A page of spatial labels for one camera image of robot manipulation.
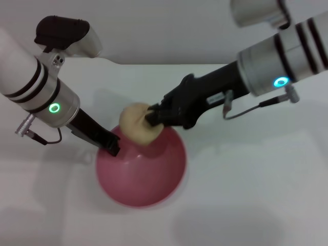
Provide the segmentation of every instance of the green led ring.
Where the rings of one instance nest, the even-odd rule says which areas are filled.
[[[49,106],[50,113],[54,114],[54,113],[57,113],[59,110],[60,110],[60,105],[59,104],[52,104],[52,105]]]

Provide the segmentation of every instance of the dough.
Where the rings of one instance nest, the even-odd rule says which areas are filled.
[[[146,120],[145,116],[151,111],[149,105],[136,103],[126,107],[119,117],[119,127],[129,140],[138,145],[147,146],[154,141],[164,129],[160,124],[152,127]]]

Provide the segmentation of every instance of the red bowl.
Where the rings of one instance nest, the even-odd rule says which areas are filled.
[[[117,126],[112,130],[121,140],[116,157],[106,150],[98,151],[96,171],[103,190],[115,201],[131,206],[156,204],[180,184],[187,158],[183,143],[172,128],[164,128],[148,146],[128,140]]]

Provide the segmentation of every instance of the black cable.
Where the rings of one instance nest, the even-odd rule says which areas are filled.
[[[54,141],[54,142],[47,142],[48,145],[54,145],[54,144],[57,144],[57,143],[62,141],[63,137],[62,137],[61,130],[60,130],[60,128],[57,128],[57,130],[58,130],[58,133],[59,133],[59,140]]]
[[[276,96],[276,97],[273,97],[269,100],[266,100],[266,101],[263,101],[261,103],[259,103],[257,106],[255,107],[252,107],[250,109],[247,109],[239,114],[236,114],[234,116],[230,116],[230,117],[227,117],[226,114],[223,114],[223,118],[225,120],[230,120],[230,119],[235,119],[235,118],[238,118],[244,114],[247,114],[255,109],[258,109],[258,108],[264,108],[264,107],[267,107],[267,106],[270,106],[270,105],[273,105],[273,104],[279,104],[279,103],[282,103],[283,101],[287,101],[288,100],[288,96],[287,95],[281,95],[281,96]]]
[[[234,115],[234,116],[230,116],[230,117],[227,117],[227,116],[223,116],[223,118],[225,119],[225,120],[230,120],[230,119],[235,119],[235,118],[237,118],[237,117],[240,117],[240,116],[242,116],[242,115],[244,115],[244,114],[247,114],[247,113],[249,113],[249,112],[251,112],[251,111],[253,111],[253,110],[255,110],[255,109],[258,109],[260,107],[260,105],[257,105],[257,106],[255,106],[255,107],[252,107],[252,108],[250,108],[250,109],[247,109],[247,110],[245,110],[245,111],[243,111],[243,112],[241,112],[241,113],[239,113],[239,114],[236,114],[236,115]]]

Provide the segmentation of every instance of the white table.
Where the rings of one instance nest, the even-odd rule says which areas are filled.
[[[221,65],[127,66],[69,58],[59,77],[104,127],[131,102],[158,102],[188,73]],[[0,97],[0,245],[327,246],[328,74],[298,83],[301,101],[233,121],[221,107],[178,129],[188,152],[179,190],[149,209],[122,207],[97,184],[96,147],[64,128],[41,146],[14,134],[27,113]],[[282,91],[234,101],[232,114]],[[36,121],[49,140],[55,129]]]

